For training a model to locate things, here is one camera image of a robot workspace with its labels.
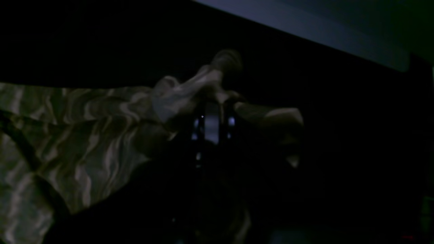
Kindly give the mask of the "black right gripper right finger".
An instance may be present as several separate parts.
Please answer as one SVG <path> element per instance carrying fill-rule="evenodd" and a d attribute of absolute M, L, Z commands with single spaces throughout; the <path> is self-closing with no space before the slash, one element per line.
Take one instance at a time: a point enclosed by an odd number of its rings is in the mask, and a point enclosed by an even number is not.
<path fill-rule="evenodd" d="M 377 126 L 334 133 L 296 108 L 226 102 L 220 122 L 242 164 L 249 243 L 432 244 L 431 143 Z"/>

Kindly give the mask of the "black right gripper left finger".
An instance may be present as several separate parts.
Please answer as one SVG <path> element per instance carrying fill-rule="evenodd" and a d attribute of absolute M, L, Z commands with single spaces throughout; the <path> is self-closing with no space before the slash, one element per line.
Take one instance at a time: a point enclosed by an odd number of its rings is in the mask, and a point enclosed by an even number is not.
<path fill-rule="evenodd" d="M 157 159 L 107 199 L 55 224 L 45 244 L 188 244 L 189 215 L 205 167 L 212 103 L 200 104 L 186 129 Z"/>

